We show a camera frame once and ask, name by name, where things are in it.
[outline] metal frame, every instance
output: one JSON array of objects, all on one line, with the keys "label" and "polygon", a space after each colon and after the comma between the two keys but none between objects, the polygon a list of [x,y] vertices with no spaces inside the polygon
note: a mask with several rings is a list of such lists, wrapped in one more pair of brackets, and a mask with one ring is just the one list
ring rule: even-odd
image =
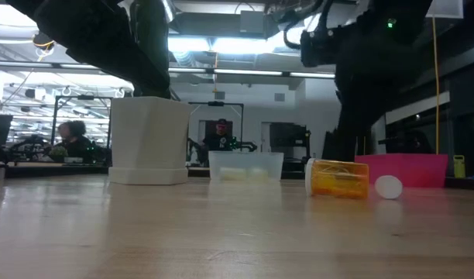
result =
[{"label": "metal frame", "polygon": [[240,142],[242,142],[242,134],[244,133],[244,104],[242,103],[225,103],[225,102],[189,102],[189,105],[207,105],[207,106],[221,106],[224,107],[226,105],[237,105],[241,109],[240,114]]},{"label": "metal frame", "polygon": [[[57,116],[58,110],[60,107],[60,100],[62,98],[72,99],[76,98],[77,100],[95,100],[95,99],[108,99],[110,102],[114,99],[113,97],[96,97],[90,95],[78,95],[78,96],[57,96],[54,102],[54,112],[53,112],[53,126],[51,127],[51,143],[54,143],[54,138],[57,133]],[[106,139],[106,148],[110,148],[110,140],[112,138],[112,108],[110,107],[110,115],[108,121],[108,138]]]}]

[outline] pink container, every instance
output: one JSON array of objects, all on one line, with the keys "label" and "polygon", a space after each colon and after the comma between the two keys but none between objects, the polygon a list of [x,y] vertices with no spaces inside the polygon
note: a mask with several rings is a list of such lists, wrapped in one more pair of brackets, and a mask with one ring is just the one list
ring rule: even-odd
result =
[{"label": "pink container", "polygon": [[356,163],[369,166],[369,183],[383,175],[397,177],[404,187],[443,188],[448,155],[384,154],[357,156]]}]

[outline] table surface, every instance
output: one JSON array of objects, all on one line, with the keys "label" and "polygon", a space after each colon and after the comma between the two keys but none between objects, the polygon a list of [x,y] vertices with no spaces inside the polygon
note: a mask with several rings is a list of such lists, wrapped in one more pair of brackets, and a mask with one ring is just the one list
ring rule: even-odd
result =
[{"label": "table surface", "polygon": [[306,197],[302,182],[7,180],[0,279],[474,278],[474,191]]}]

